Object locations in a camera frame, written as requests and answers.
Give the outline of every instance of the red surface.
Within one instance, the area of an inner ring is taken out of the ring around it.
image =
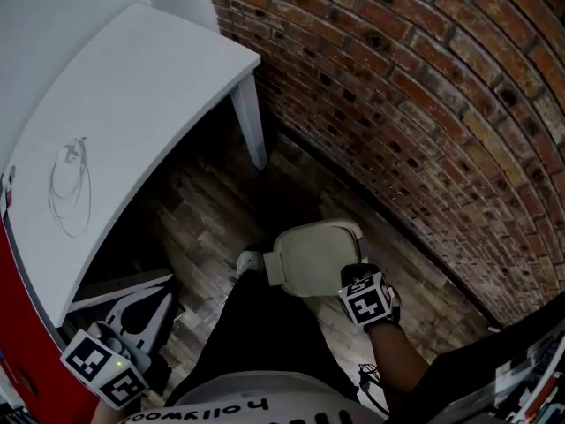
[[[41,424],[90,422],[98,399],[59,361],[61,352],[27,296],[3,224],[0,277],[0,350],[10,370],[15,375],[25,372],[37,393],[26,388],[21,379],[16,383],[11,378],[12,384]]]

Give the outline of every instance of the person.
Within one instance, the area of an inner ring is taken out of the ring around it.
[[[240,274],[192,372],[165,408],[133,413],[101,401],[93,424],[124,422],[375,423],[358,388],[337,364],[318,320],[301,298],[269,286],[262,256],[243,252]],[[401,328],[383,320],[365,328],[390,412],[428,368]]]

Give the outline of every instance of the white table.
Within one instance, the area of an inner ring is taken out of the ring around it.
[[[55,327],[130,199],[228,93],[252,162],[265,167],[252,77],[259,63],[258,54],[219,34],[135,4],[53,83],[15,146],[3,183],[4,191],[11,188],[4,222],[12,250],[30,297]]]

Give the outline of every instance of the black baseboard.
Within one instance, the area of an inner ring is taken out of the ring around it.
[[[465,282],[440,258],[426,243],[424,243],[402,220],[400,220],[387,206],[385,206],[374,194],[363,184],[352,177],[344,168],[327,158],[316,147],[305,140],[300,134],[294,132],[283,124],[268,110],[261,108],[261,114],[268,116],[270,122],[274,123],[276,129],[287,136],[292,142],[300,146],[308,155],[327,168],[334,176],[342,181],[352,192],[357,194],[363,201],[371,206],[384,218],[393,228],[411,242],[448,280],[464,295],[467,300],[485,317],[489,325],[502,328],[502,325],[486,308],[481,300],[471,291]]]

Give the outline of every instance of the person's right arm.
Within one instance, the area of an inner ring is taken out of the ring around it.
[[[388,409],[394,412],[402,405],[403,395],[386,387],[410,392],[429,366],[404,332],[395,325],[383,322],[370,327],[368,333]]]

